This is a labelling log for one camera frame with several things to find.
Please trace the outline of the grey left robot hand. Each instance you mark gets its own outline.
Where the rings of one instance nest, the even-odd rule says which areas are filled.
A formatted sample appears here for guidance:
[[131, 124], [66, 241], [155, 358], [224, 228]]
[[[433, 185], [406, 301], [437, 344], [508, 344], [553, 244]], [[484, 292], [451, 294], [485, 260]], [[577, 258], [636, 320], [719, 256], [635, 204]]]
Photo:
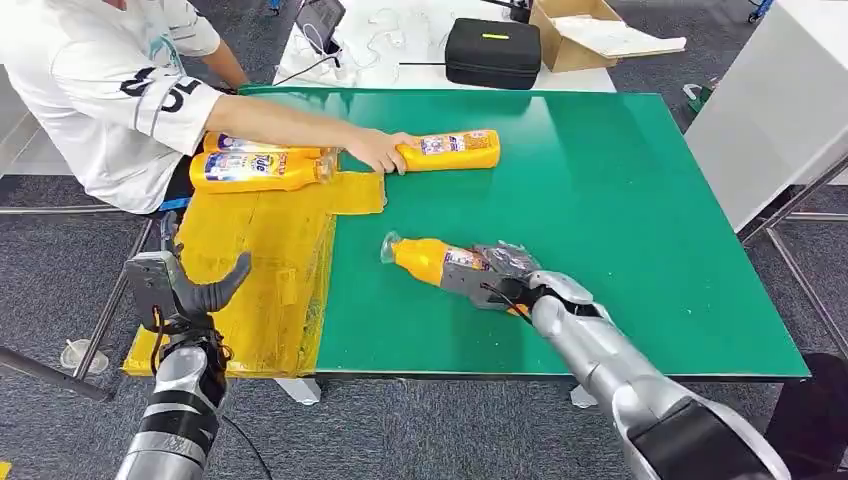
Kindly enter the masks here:
[[161, 246], [170, 288], [178, 302], [177, 310], [195, 325], [213, 327], [211, 313], [226, 307], [252, 268], [252, 255], [242, 252], [233, 268], [220, 280], [199, 284], [190, 280], [183, 268], [179, 253], [182, 246], [176, 243], [178, 218], [174, 211], [167, 212], [160, 222]]

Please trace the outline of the person's right hand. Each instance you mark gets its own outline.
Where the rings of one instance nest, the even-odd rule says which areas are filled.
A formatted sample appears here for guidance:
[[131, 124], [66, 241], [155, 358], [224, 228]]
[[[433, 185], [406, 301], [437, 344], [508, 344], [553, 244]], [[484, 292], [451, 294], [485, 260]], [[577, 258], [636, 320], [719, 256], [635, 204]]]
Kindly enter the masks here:
[[404, 175], [406, 160], [398, 150], [401, 145], [415, 147], [416, 137], [407, 133], [385, 133], [377, 129], [354, 127], [341, 141], [341, 147], [377, 173]]

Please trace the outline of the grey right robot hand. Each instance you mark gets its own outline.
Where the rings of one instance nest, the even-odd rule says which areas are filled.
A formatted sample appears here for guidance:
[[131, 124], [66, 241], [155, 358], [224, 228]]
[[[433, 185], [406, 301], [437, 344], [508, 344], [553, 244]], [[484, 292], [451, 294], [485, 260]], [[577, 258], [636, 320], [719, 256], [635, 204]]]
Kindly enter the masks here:
[[529, 290], [529, 276], [541, 269], [522, 246], [498, 241], [471, 248], [449, 246], [439, 286], [467, 297], [481, 309], [507, 310]]

